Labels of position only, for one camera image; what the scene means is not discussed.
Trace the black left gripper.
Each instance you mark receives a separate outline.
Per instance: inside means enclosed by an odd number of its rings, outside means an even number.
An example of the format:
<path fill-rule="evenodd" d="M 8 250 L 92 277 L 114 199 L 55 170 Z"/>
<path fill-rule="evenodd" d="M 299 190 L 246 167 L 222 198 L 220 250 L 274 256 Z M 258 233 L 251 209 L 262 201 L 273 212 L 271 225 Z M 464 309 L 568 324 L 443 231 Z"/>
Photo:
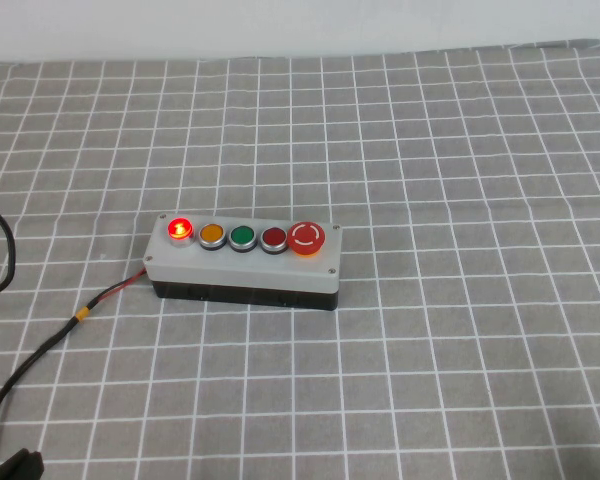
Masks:
<path fill-rule="evenodd" d="M 0 480 L 40 480 L 44 470 L 41 454 L 22 448 L 0 465 Z"/>

